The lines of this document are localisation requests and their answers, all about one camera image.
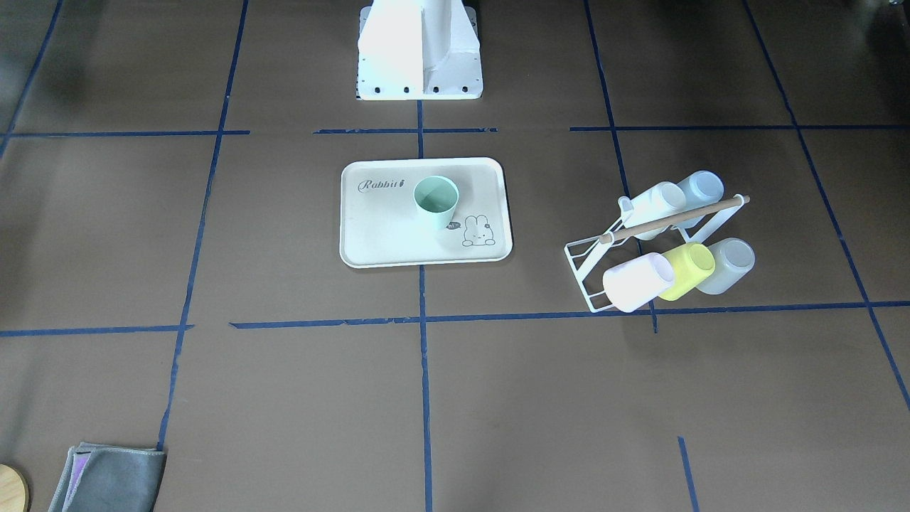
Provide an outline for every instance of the rabbit illustration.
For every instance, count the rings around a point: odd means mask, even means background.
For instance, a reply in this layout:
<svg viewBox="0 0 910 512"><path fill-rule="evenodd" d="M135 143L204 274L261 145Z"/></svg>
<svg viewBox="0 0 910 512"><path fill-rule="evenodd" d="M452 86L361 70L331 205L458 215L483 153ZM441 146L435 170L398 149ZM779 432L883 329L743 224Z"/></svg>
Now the rabbit illustration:
<svg viewBox="0 0 910 512"><path fill-rule="evenodd" d="M469 215L464 220L464 241L461 245L493 245L493 229L486 215Z"/></svg>

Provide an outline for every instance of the tray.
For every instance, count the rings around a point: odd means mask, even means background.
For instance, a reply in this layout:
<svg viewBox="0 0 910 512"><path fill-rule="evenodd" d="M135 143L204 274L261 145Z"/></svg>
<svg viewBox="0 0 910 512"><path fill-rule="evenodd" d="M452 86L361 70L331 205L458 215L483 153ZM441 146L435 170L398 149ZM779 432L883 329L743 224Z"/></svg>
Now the tray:
<svg viewBox="0 0 910 512"><path fill-rule="evenodd" d="M451 179L460 199L449 227L417 224L414 186ZM355 269L499 261L512 250L502 167L494 159L360 161L341 172L339 254Z"/></svg>

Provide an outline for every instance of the wooden board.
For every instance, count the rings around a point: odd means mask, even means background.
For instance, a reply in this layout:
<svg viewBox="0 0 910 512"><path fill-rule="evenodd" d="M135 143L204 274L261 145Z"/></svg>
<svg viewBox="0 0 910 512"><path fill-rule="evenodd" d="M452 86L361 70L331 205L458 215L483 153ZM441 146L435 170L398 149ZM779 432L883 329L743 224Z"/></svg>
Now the wooden board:
<svg viewBox="0 0 910 512"><path fill-rule="evenodd" d="M0 512L25 512L28 485L19 472L0 464Z"/></svg>

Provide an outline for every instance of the yellow cup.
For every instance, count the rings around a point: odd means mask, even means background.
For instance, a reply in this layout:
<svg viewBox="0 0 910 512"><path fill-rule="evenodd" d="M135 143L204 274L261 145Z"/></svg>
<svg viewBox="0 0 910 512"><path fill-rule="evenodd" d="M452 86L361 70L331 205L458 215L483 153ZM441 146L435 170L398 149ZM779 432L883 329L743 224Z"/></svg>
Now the yellow cup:
<svg viewBox="0 0 910 512"><path fill-rule="evenodd" d="M714 272L714 255L711 250L695 241L670 249L663 256L676 274L676 283L658 295L665 301L679 299Z"/></svg>

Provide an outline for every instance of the gray cloth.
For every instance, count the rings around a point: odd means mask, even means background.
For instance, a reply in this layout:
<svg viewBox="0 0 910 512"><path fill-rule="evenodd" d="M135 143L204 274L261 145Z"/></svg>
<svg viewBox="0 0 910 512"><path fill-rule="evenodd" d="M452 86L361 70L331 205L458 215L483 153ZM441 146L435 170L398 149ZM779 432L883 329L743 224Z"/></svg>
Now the gray cloth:
<svg viewBox="0 0 910 512"><path fill-rule="evenodd" d="M149 512L164 464L154 449L80 443L66 455L48 512Z"/></svg>

